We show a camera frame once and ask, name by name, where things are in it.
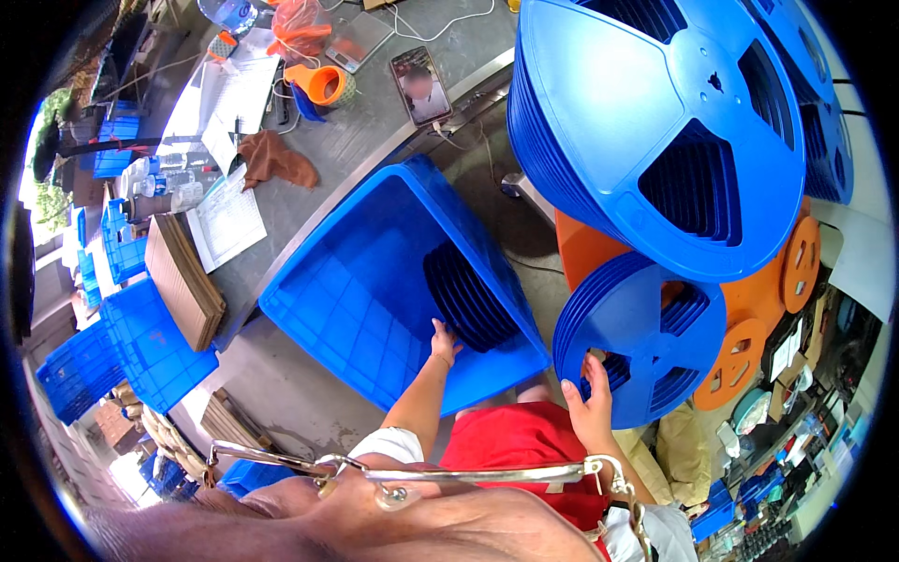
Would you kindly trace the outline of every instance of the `white sleeve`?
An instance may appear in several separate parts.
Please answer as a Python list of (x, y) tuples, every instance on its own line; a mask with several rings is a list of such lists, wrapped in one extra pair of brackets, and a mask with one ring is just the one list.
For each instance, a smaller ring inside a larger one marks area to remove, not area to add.
[(424, 452), (418, 436), (399, 427), (382, 427), (369, 433), (352, 448), (348, 456), (357, 459), (370, 452), (378, 452), (406, 464), (424, 462)]
[[(697, 562), (693, 548), (693, 533), (687, 516), (673, 505), (647, 505), (643, 526), (649, 542), (665, 562)], [(612, 562), (643, 562), (643, 553), (636, 535), (630, 529), (630, 513), (612, 507), (606, 516), (606, 534), (602, 542)]]

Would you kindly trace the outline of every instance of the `wooden pallet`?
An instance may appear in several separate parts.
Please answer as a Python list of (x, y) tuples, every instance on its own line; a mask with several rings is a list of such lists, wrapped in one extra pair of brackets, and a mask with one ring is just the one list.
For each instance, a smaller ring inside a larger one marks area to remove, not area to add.
[(244, 413), (223, 388), (212, 393), (200, 426), (212, 439), (254, 449), (270, 450), (273, 447), (264, 430)]

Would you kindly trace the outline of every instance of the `digital scale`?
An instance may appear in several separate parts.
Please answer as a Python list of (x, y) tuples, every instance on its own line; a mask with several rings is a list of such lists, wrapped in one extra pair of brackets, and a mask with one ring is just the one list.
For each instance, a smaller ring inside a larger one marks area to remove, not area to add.
[(370, 13), (362, 12), (349, 25), (334, 32), (325, 54), (344, 70), (355, 74), (393, 33), (392, 27)]

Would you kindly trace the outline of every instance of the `woman's hand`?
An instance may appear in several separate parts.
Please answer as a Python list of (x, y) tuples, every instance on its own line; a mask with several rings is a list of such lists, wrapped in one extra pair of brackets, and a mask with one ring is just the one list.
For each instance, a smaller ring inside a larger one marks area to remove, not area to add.
[(447, 327), (437, 318), (431, 318), (434, 324), (434, 336), (431, 338), (431, 355), (436, 355), (443, 359), (447, 365), (452, 367), (456, 363), (456, 353), (462, 350), (461, 345), (453, 347), (456, 342), (456, 335), (447, 332)]
[(568, 414), (574, 434), (591, 455), (608, 452), (615, 443), (612, 437), (612, 393), (605, 367), (594, 355), (583, 356), (583, 371), (590, 382), (590, 399), (581, 400), (580, 390), (568, 379), (562, 381), (562, 394), (568, 403)]

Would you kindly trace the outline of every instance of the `brown cloth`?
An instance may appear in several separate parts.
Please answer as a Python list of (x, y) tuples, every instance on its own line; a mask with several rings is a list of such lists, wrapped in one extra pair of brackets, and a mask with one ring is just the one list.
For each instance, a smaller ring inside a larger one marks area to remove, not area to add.
[(318, 173), (309, 159), (284, 145), (277, 132), (263, 129), (244, 138), (237, 153), (246, 160), (246, 186), (253, 189), (273, 175), (311, 190), (318, 183)]

